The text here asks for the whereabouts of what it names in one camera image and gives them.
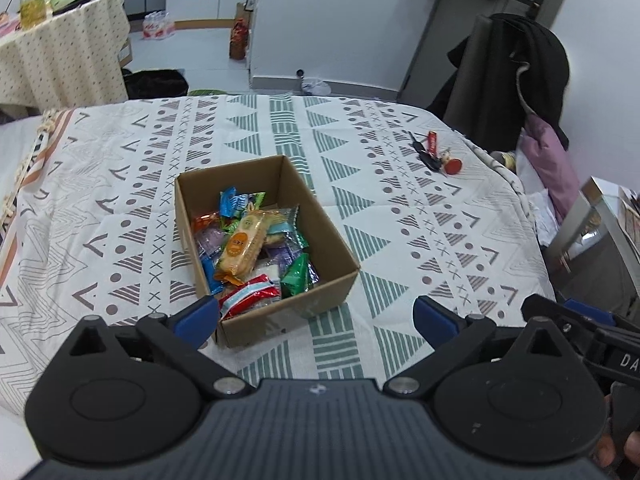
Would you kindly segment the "person's right hand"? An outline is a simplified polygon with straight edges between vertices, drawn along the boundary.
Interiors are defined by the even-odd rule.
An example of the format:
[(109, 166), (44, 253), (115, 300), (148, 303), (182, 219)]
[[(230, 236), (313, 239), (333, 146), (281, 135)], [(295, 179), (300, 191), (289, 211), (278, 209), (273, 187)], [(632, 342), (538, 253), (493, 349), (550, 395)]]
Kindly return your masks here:
[(605, 430), (592, 458), (611, 479), (638, 479), (639, 390), (616, 382), (605, 407)]

